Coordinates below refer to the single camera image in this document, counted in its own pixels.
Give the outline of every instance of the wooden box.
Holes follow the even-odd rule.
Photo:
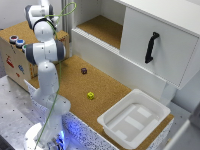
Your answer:
[[[25,40],[26,44],[38,43],[32,30],[29,29],[27,22],[22,22],[15,26],[0,31],[0,52],[3,59],[6,74],[28,90],[24,79],[27,81],[37,76],[37,66],[30,64],[21,49],[9,43],[9,37],[17,35],[20,39]],[[58,39],[66,48],[66,57],[69,57],[69,35],[60,31],[57,33]]]

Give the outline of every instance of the white cabinet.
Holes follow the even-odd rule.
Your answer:
[[[160,36],[154,40],[151,56],[145,63],[153,32]],[[177,87],[190,63],[198,37],[163,23],[127,7],[120,54],[162,77]]]

